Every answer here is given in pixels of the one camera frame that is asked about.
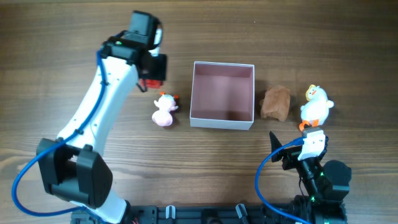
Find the red toy truck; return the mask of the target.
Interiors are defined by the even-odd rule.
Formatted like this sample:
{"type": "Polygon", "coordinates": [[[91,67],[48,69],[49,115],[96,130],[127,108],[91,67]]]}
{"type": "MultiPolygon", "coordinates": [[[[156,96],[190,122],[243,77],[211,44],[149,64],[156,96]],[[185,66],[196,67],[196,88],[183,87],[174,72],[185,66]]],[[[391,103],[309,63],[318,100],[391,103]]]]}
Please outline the red toy truck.
{"type": "Polygon", "coordinates": [[[144,88],[160,89],[164,82],[162,80],[140,79],[140,84],[144,88]]]}

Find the brown plush toy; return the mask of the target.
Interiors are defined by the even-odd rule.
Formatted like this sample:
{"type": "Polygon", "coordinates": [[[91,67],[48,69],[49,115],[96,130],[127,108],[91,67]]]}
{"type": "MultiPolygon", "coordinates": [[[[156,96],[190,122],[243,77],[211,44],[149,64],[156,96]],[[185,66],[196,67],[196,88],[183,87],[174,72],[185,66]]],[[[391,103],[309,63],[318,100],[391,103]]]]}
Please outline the brown plush toy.
{"type": "Polygon", "coordinates": [[[260,103],[262,119],[275,118],[284,122],[290,109],[290,90],[282,85],[270,86],[260,103]]]}

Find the white plush duck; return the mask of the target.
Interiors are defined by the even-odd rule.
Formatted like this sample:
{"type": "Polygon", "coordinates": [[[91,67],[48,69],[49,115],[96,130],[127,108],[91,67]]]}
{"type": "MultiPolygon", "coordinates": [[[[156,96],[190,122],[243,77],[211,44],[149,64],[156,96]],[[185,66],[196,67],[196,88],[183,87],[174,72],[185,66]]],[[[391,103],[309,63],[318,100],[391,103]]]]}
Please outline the white plush duck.
{"type": "Polygon", "coordinates": [[[324,89],[320,86],[310,85],[305,93],[307,103],[300,107],[301,120],[299,130],[303,131],[306,126],[317,127],[326,121],[330,108],[334,102],[329,100],[324,89]]]}

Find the pink plush pig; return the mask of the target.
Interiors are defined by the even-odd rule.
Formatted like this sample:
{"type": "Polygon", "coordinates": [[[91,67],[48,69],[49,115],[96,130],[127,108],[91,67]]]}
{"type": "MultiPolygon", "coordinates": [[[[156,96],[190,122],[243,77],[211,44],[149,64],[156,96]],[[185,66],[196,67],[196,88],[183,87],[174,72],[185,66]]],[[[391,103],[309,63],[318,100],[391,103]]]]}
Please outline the pink plush pig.
{"type": "Polygon", "coordinates": [[[154,100],[154,104],[158,110],[152,114],[153,122],[161,127],[172,125],[173,116],[171,112],[178,110],[178,99],[178,95],[169,95],[165,92],[160,92],[160,98],[157,101],[154,100]]]}

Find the white cardboard box pink inside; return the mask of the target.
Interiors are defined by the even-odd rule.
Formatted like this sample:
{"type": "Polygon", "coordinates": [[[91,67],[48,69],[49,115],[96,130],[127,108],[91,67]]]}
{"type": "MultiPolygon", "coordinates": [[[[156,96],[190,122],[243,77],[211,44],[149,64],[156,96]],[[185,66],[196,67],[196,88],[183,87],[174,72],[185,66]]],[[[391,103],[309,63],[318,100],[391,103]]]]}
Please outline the white cardboard box pink inside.
{"type": "Polygon", "coordinates": [[[255,66],[194,62],[190,126],[248,130],[254,122],[255,66]]]}

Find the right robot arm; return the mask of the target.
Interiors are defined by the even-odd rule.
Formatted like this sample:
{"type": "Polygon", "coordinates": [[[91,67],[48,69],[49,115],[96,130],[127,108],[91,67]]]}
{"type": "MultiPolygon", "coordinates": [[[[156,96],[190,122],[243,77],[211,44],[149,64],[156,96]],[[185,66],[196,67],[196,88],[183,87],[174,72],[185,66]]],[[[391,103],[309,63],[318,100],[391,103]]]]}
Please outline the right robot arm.
{"type": "Polygon", "coordinates": [[[319,156],[300,161],[301,150],[301,146],[293,146],[272,156],[272,162],[282,161],[283,170],[295,169],[307,191],[277,208],[310,223],[347,224],[343,199],[350,190],[351,168],[337,160],[321,165],[327,144],[319,156]]]}

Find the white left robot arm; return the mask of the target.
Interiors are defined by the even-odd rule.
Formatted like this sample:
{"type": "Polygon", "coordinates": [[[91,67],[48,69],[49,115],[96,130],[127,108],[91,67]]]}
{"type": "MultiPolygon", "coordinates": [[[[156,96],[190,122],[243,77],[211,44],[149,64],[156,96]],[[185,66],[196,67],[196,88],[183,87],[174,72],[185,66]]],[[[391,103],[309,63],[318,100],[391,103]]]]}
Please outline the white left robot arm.
{"type": "Polygon", "coordinates": [[[104,223],[134,219],[130,203],[111,188],[113,173],[103,151],[131,89],[139,80],[165,80],[161,41],[161,21],[134,11],[129,29],[111,36],[97,51],[96,75],[73,118],[55,140],[42,139],[37,147],[45,192],[104,223]]]}

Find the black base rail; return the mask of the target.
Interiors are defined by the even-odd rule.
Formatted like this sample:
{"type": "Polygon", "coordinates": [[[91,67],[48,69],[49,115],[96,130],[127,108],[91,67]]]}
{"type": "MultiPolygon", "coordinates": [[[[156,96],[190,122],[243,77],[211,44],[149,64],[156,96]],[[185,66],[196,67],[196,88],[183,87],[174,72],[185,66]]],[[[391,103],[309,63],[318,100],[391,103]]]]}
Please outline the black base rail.
{"type": "MultiPolygon", "coordinates": [[[[245,207],[245,215],[238,215],[236,207],[180,207],[175,209],[175,218],[166,217],[166,207],[156,206],[135,206],[132,207],[134,219],[131,223],[139,224],[286,224],[296,223],[294,220],[288,219],[278,213],[275,213],[265,205],[255,207],[245,207]]],[[[307,217],[312,218],[311,223],[320,224],[347,224],[347,217],[344,209],[339,211],[328,210],[324,215],[315,208],[312,214],[302,212],[307,217]]],[[[98,219],[93,218],[88,212],[77,211],[72,212],[71,224],[84,223],[101,223],[98,219]]]]}

